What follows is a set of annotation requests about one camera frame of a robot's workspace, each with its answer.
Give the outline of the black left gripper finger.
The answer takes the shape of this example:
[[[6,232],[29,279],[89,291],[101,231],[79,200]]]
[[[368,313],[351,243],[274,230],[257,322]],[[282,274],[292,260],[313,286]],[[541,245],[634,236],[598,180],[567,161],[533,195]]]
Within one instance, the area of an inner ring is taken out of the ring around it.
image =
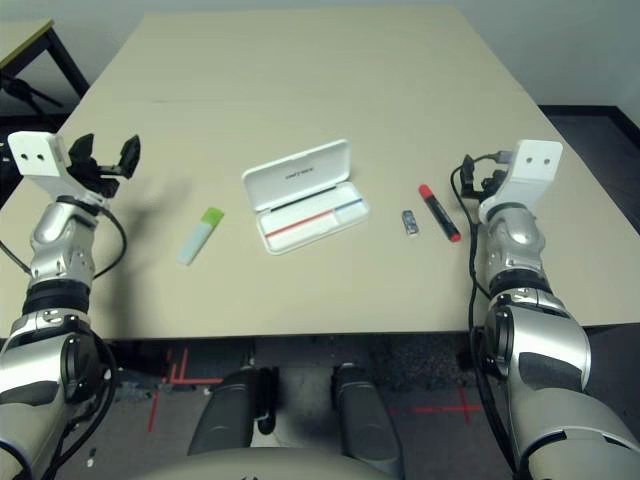
[[[138,166],[141,156],[141,142],[138,135],[129,138],[120,152],[120,160],[117,165],[118,175],[130,179]]]
[[[92,157],[94,134],[88,133],[74,141],[68,151],[73,168],[94,168],[96,160]]]

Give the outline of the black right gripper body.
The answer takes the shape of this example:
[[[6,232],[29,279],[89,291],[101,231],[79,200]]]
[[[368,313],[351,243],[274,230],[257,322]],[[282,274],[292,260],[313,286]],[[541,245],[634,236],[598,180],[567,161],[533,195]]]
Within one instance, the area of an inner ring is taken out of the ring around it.
[[[484,201],[495,195],[504,182],[505,178],[506,171],[500,169],[494,170],[490,177],[484,178],[481,181],[482,194],[480,199]]]

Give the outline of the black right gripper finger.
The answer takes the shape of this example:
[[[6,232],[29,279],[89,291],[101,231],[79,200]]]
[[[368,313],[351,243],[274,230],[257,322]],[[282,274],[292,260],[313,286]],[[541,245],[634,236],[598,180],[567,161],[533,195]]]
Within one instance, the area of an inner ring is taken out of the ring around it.
[[[475,199],[474,189],[475,160],[466,155],[460,167],[460,196],[466,199]]]

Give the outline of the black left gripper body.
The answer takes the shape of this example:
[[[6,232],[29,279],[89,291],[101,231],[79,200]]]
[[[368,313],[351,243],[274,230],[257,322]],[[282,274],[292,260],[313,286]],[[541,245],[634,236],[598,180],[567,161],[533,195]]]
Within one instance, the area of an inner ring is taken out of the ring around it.
[[[119,181],[113,178],[103,178],[99,165],[91,156],[69,154],[71,165],[67,168],[69,174],[81,185],[101,196],[115,196],[119,188]]]

